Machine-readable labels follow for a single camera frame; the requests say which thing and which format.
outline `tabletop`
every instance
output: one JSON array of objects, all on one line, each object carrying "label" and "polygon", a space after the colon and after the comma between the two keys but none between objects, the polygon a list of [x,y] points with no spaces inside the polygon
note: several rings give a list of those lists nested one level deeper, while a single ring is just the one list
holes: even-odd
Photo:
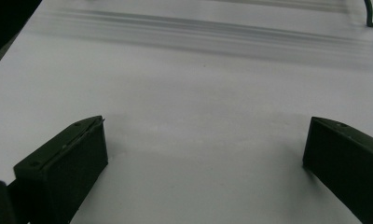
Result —
[{"label": "tabletop", "polygon": [[0,179],[102,115],[72,223],[360,223],[302,169],[312,116],[373,136],[363,1],[43,1],[0,62]]}]

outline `black cable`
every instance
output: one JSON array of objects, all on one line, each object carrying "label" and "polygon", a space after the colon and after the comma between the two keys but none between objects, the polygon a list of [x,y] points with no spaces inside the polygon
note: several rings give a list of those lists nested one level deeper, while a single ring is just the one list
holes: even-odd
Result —
[{"label": "black cable", "polygon": [[366,25],[373,27],[373,6],[370,0],[364,0],[366,6]]}]

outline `screw hole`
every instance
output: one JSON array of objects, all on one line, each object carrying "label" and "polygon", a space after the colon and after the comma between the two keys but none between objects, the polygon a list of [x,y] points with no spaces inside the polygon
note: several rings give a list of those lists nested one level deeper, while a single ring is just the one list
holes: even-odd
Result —
[{"label": "screw hole", "polygon": [[32,163],[30,163],[31,166],[37,166],[39,165],[40,162],[39,161],[33,161]]},{"label": "screw hole", "polygon": [[337,123],[336,125],[338,125],[338,127],[340,127],[340,128],[347,128],[347,127],[349,127],[347,124],[343,124],[343,123]]}]

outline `white table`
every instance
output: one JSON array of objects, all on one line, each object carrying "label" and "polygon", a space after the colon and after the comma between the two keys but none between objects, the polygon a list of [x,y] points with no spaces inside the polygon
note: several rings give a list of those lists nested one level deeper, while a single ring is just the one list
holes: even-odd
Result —
[{"label": "white table", "polygon": [[44,0],[0,62],[0,179],[103,115],[74,224],[360,223],[301,160],[311,116],[373,136],[364,22],[357,0]]}]

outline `cable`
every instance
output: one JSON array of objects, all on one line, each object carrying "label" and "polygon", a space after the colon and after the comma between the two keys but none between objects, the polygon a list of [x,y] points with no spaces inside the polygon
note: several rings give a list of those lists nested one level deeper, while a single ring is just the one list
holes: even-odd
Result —
[{"label": "cable", "polygon": [[366,25],[373,27],[373,6],[370,0],[364,0],[366,6]]}]

